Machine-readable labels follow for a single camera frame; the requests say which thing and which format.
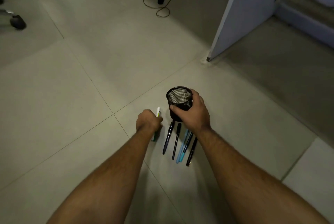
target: blue pen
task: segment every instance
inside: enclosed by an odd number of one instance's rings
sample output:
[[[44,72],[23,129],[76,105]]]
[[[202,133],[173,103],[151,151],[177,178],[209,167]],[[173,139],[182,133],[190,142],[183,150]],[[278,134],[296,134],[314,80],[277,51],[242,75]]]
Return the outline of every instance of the blue pen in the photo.
[[[182,144],[181,144],[181,148],[180,148],[179,154],[178,154],[178,156],[177,156],[177,158],[176,158],[176,163],[179,163],[179,160],[180,160],[180,157],[181,157],[181,153],[182,153],[182,150],[183,150],[183,147],[184,147],[184,143],[185,143],[185,141],[186,141],[186,139],[187,139],[187,137],[188,137],[188,134],[189,134],[189,130],[187,129],[187,130],[186,130],[186,133],[184,134],[184,139],[183,139],[183,141],[182,141]]]
[[[190,136],[189,136],[189,138],[188,138],[188,140],[187,140],[187,143],[186,143],[186,145],[184,146],[184,150],[183,150],[183,152],[182,152],[182,154],[181,154],[180,162],[182,162],[182,160],[183,160],[183,157],[184,157],[184,155],[185,155],[185,153],[186,153],[186,151],[187,151],[188,146],[190,145],[190,141],[191,141],[191,138],[192,138],[193,135],[194,135],[193,133],[190,133]]]

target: green highlighter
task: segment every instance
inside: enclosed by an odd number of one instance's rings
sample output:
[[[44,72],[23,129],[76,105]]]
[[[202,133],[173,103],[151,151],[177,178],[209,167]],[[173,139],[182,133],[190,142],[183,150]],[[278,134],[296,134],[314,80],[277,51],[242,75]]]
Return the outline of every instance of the green highlighter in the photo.
[[[156,114],[156,117],[159,117],[159,116],[160,116],[160,107],[158,107],[157,114]],[[158,138],[159,138],[159,131],[154,133],[154,136],[151,141],[157,141]]]

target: left hand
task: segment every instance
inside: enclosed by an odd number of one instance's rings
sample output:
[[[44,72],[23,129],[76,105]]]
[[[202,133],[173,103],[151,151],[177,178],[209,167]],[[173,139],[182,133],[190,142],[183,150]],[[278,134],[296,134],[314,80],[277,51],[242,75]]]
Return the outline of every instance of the left hand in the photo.
[[[144,110],[138,115],[136,122],[136,129],[148,129],[152,132],[156,132],[161,128],[162,117],[156,117],[151,110]]]

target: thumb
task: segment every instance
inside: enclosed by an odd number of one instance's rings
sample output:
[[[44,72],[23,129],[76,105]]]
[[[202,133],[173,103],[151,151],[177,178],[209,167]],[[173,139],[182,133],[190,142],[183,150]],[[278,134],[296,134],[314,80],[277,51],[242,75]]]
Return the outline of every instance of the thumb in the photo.
[[[182,118],[183,114],[184,114],[184,110],[180,109],[179,107],[176,107],[174,105],[169,106],[169,108],[180,118]]]

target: black mesh pen holder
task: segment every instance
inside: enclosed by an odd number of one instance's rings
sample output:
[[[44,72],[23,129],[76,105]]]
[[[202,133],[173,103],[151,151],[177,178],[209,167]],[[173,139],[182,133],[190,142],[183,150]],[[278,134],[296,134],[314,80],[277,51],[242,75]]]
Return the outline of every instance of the black mesh pen holder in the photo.
[[[168,106],[175,105],[176,107],[187,111],[192,107],[192,92],[189,88],[186,87],[173,87],[169,89],[166,94],[168,100]],[[174,112],[169,109],[170,117],[177,121],[182,122],[181,118],[179,118]]]

